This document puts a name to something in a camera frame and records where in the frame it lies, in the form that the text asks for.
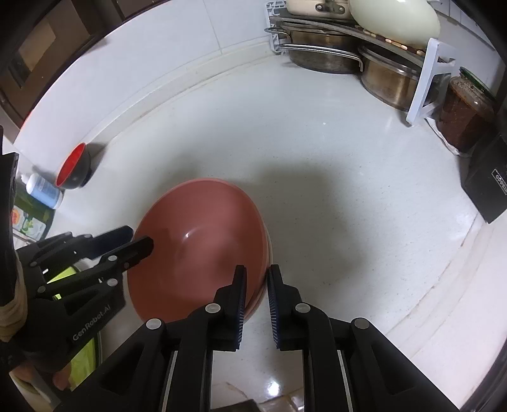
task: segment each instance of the white countertop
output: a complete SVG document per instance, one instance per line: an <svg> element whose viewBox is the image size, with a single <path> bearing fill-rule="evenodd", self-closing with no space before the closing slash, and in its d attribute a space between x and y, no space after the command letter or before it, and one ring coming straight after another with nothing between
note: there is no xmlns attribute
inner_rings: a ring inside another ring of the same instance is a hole
<svg viewBox="0 0 507 412"><path fill-rule="evenodd" d="M456 158L402 117L354 76L269 57L135 121L65 193L52 233L135 228L174 185L229 180L258 206L286 283L330 317L370 319L461 406L507 335L507 322L487 320L507 318L496 254L507 222L485 225ZM140 323L128 303L106 327L106 354ZM212 407L229 402L224 387L261 402L302 386L300 354L277 351L271 333L265 299L239 352L215 352Z"/></svg>

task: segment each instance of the glass jar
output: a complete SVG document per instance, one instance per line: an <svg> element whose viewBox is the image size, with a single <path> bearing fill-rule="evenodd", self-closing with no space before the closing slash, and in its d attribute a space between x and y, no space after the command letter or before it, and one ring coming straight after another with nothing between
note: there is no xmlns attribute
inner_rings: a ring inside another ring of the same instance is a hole
<svg viewBox="0 0 507 412"><path fill-rule="evenodd" d="M468 152L495 118L495 98L472 72L462 67L449 82L437 127L447 142Z"/></svg>

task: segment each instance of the label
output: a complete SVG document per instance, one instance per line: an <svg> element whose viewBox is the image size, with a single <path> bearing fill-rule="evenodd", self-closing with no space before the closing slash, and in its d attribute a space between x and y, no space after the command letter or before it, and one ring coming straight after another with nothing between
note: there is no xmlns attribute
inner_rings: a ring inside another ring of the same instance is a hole
<svg viewBox="0 0 507 412"><path fill-rule="evenodd" d="M498 170L494 169L492 172L491 172L491 175L495 178L495 181L498 183L498 185L500 186L500 189L502 189L503 191L503 194L505 196L507 196L507 184L505 183L505 180L503 179L503 177L500 175L500 173L498 173Z"/></svg>
<svg viewBox="0 0 507 412"><path fill-rule="evenodd" d="M37 177L33 190L30 193L30 196L44 203L49 208L56 206L59 195L60 191L41 176Z"/></svg>
<svg viewBox="0 0 507 412"><path fill-rule="evenodd" d="M41 240L41 237L44 234L44 231L46 230L46 225L45 223L42 223L40 220L28 216L28 214L25 214L23 224L21 225L21 228L18 230L21 233L28 236L29 238L33 239L34 241L39 241Z"/></svg>
<svg viewBox="0 0 507 412"><path fill-rule="evenodd" d="M81 336L86 334L88 329L90 329L93 325L95 325L100 319L102 319L107 312L111 310L111 305L108 303L106 306L104 306L104 309L101 310L99 313L97 313L93 318L91 318L88 322L85 323L83 328L76 334L72 336L72 340L76 341L79 340Z"/></svg>
<svg viewBox="0 0 507 412"><path fill-rule="evenodd" d="M21 232L23 222L25 221L25 212L17 206L14 206L11 213L12 228Z"/></svg>

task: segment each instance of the red bowl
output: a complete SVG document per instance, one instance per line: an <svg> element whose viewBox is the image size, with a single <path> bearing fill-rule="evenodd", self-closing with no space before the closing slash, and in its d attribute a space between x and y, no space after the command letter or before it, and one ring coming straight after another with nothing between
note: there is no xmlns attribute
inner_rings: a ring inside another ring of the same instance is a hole
<svg viewBox="0 0 507 412"><path fill-rule="evenodd" d="M75 189L84 186L92 174L91 156L85 143L80 143L69 154L56 178L56 186Z"/></svg>
<svg viewBox="0 0 507 412"><path fill-rule="evenodd" d="M264 224L252 200L218 179L182 183L160 198L134 238L150 236L152 254L128 271L130 297L147 321L172 322L213 301L232 282L237 264L246 266L245 314L264 290L269 248Z"/></svg>

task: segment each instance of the black bowl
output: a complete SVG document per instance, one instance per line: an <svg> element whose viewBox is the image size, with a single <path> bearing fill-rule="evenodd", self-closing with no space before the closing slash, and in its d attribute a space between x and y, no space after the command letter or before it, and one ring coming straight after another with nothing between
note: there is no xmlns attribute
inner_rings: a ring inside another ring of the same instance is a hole
<svg viewBox="0 0 507 412"><path fill-rule="evenodd" d="M80 143L60 169L56 186L62 189L76 189L84 186L92 175L91 156L85 143Z"/></svg>

